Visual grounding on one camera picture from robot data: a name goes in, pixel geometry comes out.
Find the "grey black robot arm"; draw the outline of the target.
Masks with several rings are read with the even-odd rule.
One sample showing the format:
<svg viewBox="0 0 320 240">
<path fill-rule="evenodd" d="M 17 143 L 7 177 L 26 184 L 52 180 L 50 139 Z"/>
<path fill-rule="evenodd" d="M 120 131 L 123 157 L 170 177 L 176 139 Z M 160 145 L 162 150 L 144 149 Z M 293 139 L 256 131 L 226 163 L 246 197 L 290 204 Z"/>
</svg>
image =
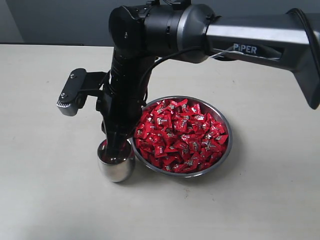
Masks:
<svg viewBox="0 0 320 240">
<path fill-rule="evenodd" d="M 285 14 L 221 17 L 205 4 L 153 1 L 115 8 L 108 20 L 114 51 L 102 115 L 107 152 L 131 137 L 146 102 L 152 69 L 173 59 L 198 64 L 214 55 L 293 73 L 312 109 L 320 104 L 320 16 Z"/>
</svg>

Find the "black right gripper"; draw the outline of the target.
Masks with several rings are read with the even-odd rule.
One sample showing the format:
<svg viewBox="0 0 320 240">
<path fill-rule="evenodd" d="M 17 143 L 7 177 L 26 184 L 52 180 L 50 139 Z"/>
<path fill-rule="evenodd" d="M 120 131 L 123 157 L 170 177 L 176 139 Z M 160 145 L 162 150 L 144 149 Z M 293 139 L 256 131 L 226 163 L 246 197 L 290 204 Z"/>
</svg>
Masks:
<svg viewBox="0 0 320 240">
<path fill-rule="evenodd" d="M 102 95 L 96 110 L 103 116 L 101 130 L 106 135 L 106 154 L 119 157 L 129 152 L 127 136 L 134 131 L 145 104 L 147 83 L 144 74 L 157 57 L 154 54 L 125 56 L 114 49 L 109 72 L 99 80 Z"/>
</svg>

